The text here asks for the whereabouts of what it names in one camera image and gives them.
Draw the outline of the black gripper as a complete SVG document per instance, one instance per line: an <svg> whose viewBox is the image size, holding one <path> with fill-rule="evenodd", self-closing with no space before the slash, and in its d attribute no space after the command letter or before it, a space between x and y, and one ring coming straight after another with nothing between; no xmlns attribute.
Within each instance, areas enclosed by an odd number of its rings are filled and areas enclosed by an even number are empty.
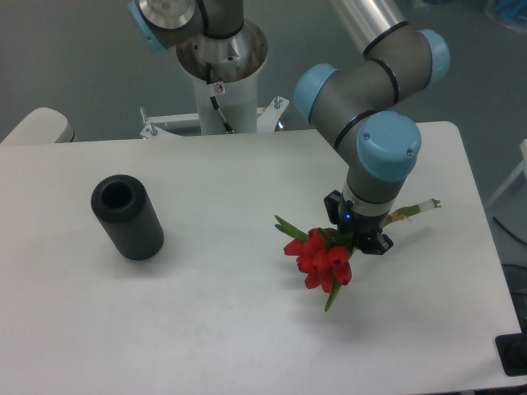
<svg viewBox="0 0 527 395"><path fill-rule="evenodd" d="M357 248L364 254L384 255L393 246L392 239L382 233L381 223L388 210L381 208L380 214L366 213L360 209L358 200L346 200L344 195L333 190L324 198L329 221L342 233L353 233Z"/></svg>

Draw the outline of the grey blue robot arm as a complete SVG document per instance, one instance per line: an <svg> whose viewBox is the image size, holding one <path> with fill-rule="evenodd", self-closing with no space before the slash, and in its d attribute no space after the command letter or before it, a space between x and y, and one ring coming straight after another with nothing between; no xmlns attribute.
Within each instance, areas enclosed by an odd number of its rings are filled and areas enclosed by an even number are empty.
<svg viewBox="0 0 527 395"><path fill-rule="evenodd" d="M329 220L355 249L381 255L393 244L383 221L422 143L415 122L393 106L440 80L450 51L436 32L413 29L392 1L335 1L333 8L364 62L348 74L329 64L310 68L292 100L348 165L343 189L324 200ZM256 131L254 79L268 45L243 2L132 1L128 9L149 47L175 49L193 78L203 134Z"/></svg>

